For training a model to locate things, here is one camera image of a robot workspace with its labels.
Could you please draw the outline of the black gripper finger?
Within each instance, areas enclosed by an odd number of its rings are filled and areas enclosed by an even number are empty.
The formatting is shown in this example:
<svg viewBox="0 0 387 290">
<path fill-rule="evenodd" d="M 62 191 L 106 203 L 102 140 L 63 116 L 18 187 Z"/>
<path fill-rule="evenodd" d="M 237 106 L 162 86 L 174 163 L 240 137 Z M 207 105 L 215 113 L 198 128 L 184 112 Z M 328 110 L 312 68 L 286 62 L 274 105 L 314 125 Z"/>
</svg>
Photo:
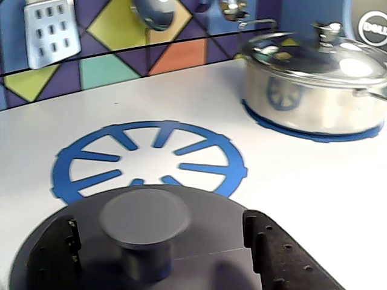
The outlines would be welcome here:
<svg viewBox="0 0 387 290">
<path fill-rule="evenodd" d="M 82 248 L 76 219 L 69 214 L 54 218 L 37 241 L 19 252 L 13 263 L 10 289 L 82 289 Z"/>
<path fill-rule="evenodd" d="M 340 290 L 340 285 L 272 218 L 243 212 L 243 242 L 251 250 L 253 271 L 262 289 Z"/>
</svg>

